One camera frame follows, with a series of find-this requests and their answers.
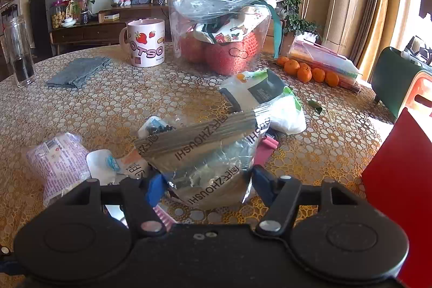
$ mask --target gray cloth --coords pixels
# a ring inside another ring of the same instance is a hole
[[[48,87],[81,88],[86,79],[110,63],[106,57],[78,58],[46,82]]]

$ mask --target round table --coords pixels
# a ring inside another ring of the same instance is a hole
[[[12,247],[17,231],[43,210],[43,186],[32,176],[21,157],[26,146],[40,144],[61,131],[82,135],[89,151],[109,149],[115,157],[133,148],[136,132],[151,115],[186,115],[202,122],[227,113],[218,91],[224,77],[196,77],[181,71],[166,45],[166,61],[138,68],[119,46],[85,49],[35,65],[36,82],[18,88],[14,77],[0,83],[0,244]],[[48,88],[45,81],[76,58],[108,56],[112,63],[94,74],[82,89]],[[326,84],[301,83],[262,55],[259,67],[270,67],[294,91],[303,105],[307,128],[282,138],[266,168],[276,176],[289,174],[306,184],[320,185],[335,179],[365,197],[360,179],[380,146],[372,119],[391,122],[389,111],[374,102],[373,91],[359,94]],[[322,105],[318,114],[308,104]],[[184,223],[250,223],[255,225],[266,207],[256,196],[246,204],[200,211],[168,199],[162,207]],[[314,211],[302,207],[300,217]],[[17,279],[0,275],[6,287]]]

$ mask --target green ribbon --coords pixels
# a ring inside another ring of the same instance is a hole
[[[265,5],[270,10],[271,17],[272,17],[273,22],[274,22],[274,26],[273,26],[274,58],[277,59],[277,58],[279,58],[280,44],[282,42],[282,24],[280,23],[280,18],[278,16],[278,14],[276,14],[276,11],[274,10],[274,8],[271,5],[269,5],[266,1],[258,0],[258,1],[251,3],[251,5],[255,5],[255,4]]]

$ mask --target pink handle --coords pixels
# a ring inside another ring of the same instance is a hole
[[[120,35],[118,37],[118,42],[120,43],[120,47],[122,50],[126,53],[129,53],[129,46],[124,41],[124,33],[126,32],[127,28],[124,28],[120,31]]]

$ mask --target tangerine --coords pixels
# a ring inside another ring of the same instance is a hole
[[[284,65],[284,71],[288,75],[297,75],[297,71],[300,69],[299,63],[294,59],[289,59]]]
[[[325,82],[330,87],[336,87],[339,84],[339,76],[333,71],[327,71],[325,74]]]
[[[297,71],[297,78],[301,81],[301,82],[309,82],[310,79],[312,78],[312,72],[310,71],[309,67],[301,67],[298,71]]]
[[[284,67],[285,63],[288,61],[289,59],[286,56],[280,56],[279,58],[277,58],[276,60],[276,64]]]
[[[325,79],[325,71],[323,69],[320,69],[319,67],[314,67],[312,69],[312,77],[315,82],[323,82]]]
[[[305,67],[305,68],[307,68],[307,69],[309,69],[309,70],[310,70],[310,68],[311,68],[311,67],[310,67],[308,64],[306,64],[305,62],[300,62],[299,65],[300,65],[300,67]]]

